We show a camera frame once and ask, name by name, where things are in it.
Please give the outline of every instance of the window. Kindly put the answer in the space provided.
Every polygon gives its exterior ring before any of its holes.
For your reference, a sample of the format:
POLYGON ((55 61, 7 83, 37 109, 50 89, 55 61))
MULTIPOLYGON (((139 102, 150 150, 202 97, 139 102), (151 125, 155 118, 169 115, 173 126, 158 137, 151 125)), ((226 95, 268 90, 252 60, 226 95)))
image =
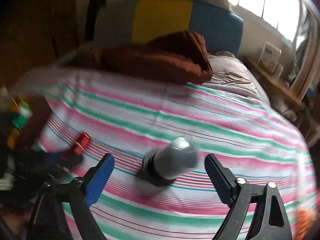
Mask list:
POLYGON ((228 0, 235 6, 262 17, 286 39, 293 41, 296 34, 300 5, 299 0, 228 0))

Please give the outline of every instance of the silver bolt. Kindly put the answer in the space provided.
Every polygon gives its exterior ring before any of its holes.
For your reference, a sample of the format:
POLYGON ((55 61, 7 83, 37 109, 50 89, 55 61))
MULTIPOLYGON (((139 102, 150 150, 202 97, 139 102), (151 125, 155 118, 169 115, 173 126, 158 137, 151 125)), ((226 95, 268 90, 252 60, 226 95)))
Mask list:
POLYGON ((237 181, 239 184, 245 184, 245 183, 246 183, 245 178, 242 178, 242 177, 237 178, 236 181, 237 181))
POLYGON ((275 188, 277 185, 273 181, 269 181, 268 186, 271 188, 275 188))

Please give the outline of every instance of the striped bedsheet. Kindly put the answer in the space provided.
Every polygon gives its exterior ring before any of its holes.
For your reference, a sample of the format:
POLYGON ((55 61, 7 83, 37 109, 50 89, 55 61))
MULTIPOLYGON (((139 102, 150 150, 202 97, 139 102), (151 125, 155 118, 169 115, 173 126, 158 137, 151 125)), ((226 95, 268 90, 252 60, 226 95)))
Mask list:
MULTIPOLYGON (((115 169, 91 207, 107 239, 212 239, 228 207, 205 172, 209 153, 250 183, 274 181, 293 233, 297 207, 315 206, 314 170, 302 135, 245 90, 42 68, 26 74, 13 91, 46 96, 53 114, 38 141, 44 150, 67 148, 83 131, 92 137, 84 162, 70 177, 83 176, 105 153, 115 157, 115 169), (148 183, 140 169, 143 156, 181 135, 193 137, 202 153, 199 167, 170 187, 148 183)), ((80 238, 70 206, 65 211, 80 238)), ((245 238, 253 211, 254 204, 238 239, 245 238)))

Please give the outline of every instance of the red clip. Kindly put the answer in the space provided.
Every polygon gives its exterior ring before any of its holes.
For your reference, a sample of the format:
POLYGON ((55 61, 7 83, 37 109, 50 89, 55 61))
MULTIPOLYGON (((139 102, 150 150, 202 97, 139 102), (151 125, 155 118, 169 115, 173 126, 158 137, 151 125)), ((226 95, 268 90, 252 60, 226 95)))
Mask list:
POLYGON ((70 157, 73 154, 80 155, 85 152, 85 149, 91 142, 91 137, 87 133, 82 133, 75 143, 71 146, 70 150, 63 156, 63 159, 70 157))

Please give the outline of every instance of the headboard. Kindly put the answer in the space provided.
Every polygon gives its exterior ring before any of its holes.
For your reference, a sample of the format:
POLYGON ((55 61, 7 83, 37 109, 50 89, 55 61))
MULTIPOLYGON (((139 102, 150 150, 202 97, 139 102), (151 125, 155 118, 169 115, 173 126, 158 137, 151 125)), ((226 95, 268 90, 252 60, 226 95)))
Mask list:
POLYGON ((100 47, 144 43, 175 31, 191 30, 205 38, 208 51, 239 52, 243 20, 214 5, 185 0, 90 0, 85 41, 100 47))

